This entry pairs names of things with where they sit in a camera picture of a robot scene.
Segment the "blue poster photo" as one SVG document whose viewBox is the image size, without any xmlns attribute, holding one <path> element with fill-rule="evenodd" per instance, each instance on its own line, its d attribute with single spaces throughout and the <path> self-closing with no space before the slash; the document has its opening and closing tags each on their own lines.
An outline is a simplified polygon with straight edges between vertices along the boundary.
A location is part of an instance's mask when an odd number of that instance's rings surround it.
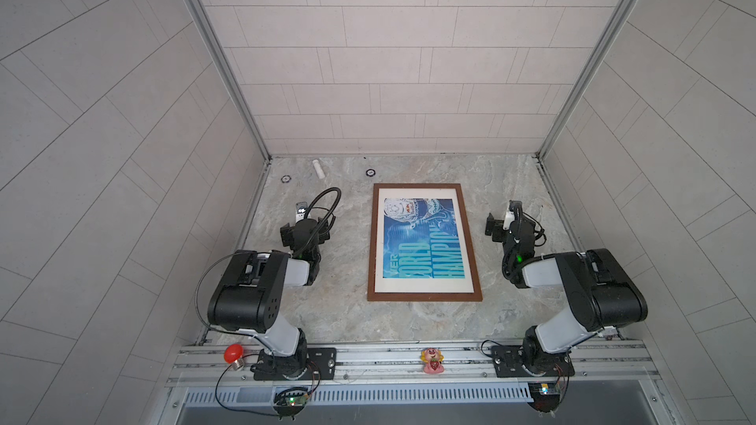
<svg viewBox="0 0 756 425">
<path fill-rule="evenodd" d="M 384 279 L 464 279 L 465 255 L 451 199 L 386 199 Z"/>
</svg>

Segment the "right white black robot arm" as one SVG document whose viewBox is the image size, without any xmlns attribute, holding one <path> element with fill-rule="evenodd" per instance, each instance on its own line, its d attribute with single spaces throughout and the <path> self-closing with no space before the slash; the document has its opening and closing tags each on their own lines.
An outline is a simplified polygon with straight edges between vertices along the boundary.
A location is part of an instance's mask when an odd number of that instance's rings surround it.
<svg viewBox="0 0 756 425">
<path fill-rule="evenodd" d="M 518 357 L 527 374 L 563 373 L 561 364 L 574 346 L 608 328 L 646 320 L 645 297 L 610 251 L 538 256 L 535 249 L 545 231 L 516 204 L 502 220 L 489 214 L 484 233 L 502 245 L 502 275 L 512 285 L 519 289 L 557 286 L 566 295 L 562 311 L 525 333 Z"/>
</svg>

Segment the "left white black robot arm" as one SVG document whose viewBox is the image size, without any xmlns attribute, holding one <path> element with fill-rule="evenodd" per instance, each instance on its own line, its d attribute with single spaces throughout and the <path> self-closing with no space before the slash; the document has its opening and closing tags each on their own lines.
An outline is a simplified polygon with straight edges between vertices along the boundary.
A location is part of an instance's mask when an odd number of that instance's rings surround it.
<svg viewBox="0 0 756 425">
<path fill-rule="evenodd" d="M 304 218 L 284 225 L 282 243 L 293 249 L 238 250 L 230 256 L 207 307 L 210 327 L 254 338 L 261 346 L 257 380 L 296 379 L 308 368 L 307 340 L 280 314 L 286 286 L 309 286 L 320 272 L 319 246 L 330 239 L 332 224 Z"/>
</svg>

